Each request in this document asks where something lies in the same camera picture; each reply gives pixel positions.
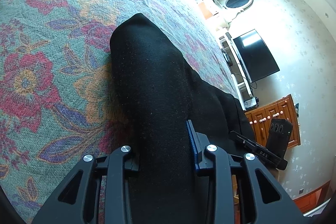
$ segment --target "cabinet door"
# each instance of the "cabinet door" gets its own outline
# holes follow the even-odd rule
[[[269,127],[271,126],[271,120],[273,118],[280,119],[280,111],[279,107],[277,104],[265,107],[265,113],[266,113],[266,118],[267,118],[267,129],[266,129],[266,137],[268,138],[268,130]]]
[[[253,130],[253,132],[254,132],[254,138],[257,140],[257,136],[256,136],[256,134],[255,134],[255,129],[254,129],[254,126],[253,126],[253,119],[252,119],[252,114],[247,114],[246,115],[246,118],[249,120],[249,122],[250,122],[250,125],[251,125],[251,127],[252,127],[252,130]]]
[[[265,146],[266,145],[266,128],[268,126],[267,121],[260,122],[260,120],[266,118],[265,109],[254,111],[251,113],[253,119],[253,127],[255,138],[258,144]]]
[[[278,107],[280,111],[280,119],[286,119],[290,121],[293,125],[293,131],[292,131],[291,137],[289,138],[288,147],[293,146],[294,142],[297,141],[297,135],[298,135],[298,132],[295,126],[296,119],[294,119],[294,113],[293,113],[294,106],[291,106],[290,99],[285,99],[278,103]]]

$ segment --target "tv screen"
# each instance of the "tv screen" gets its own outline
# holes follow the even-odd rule
[[[233,39],[237,55],[251,83],[280,71],[263,39],[252,30]]]

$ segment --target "bed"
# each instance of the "bed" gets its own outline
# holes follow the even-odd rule
[[[237,97],[194,0],[1,0],[0,184],[27,223],[80,157],[106,155],[127,140],[109,40],[136,13],[203,80]]]

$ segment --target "silver screw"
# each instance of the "silver screw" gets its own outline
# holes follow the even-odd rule
[[[128,146],[128,145],[124,145],[124,146],[121,148],[121,151],[123,151],[123,152],[129,152],[129,151],[131,151],[131,147]]]
[[[84,161],[92,161],[93,160],[93,156],[92,155],[85,155],[83,158]]]
[[[245,155],[245,158],[246,158],[247,160],[254,160],[254,159],[255,159],[255,155],[253,155],[253,154],[251,154],[251,153],[247,153],[247,154]]]
[[[211,152],[214,152],[217,150],[217,146],[215,146],[214,144],[210,144],[207,146],[207,149]]]

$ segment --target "floral bedsheet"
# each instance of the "floral bedsheet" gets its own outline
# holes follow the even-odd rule
[[[0,184],[27,223],[80,157],[127,140],[109,40],[136,13],[159,26],[202,79],[236,95],[194,0],[1,0]]]

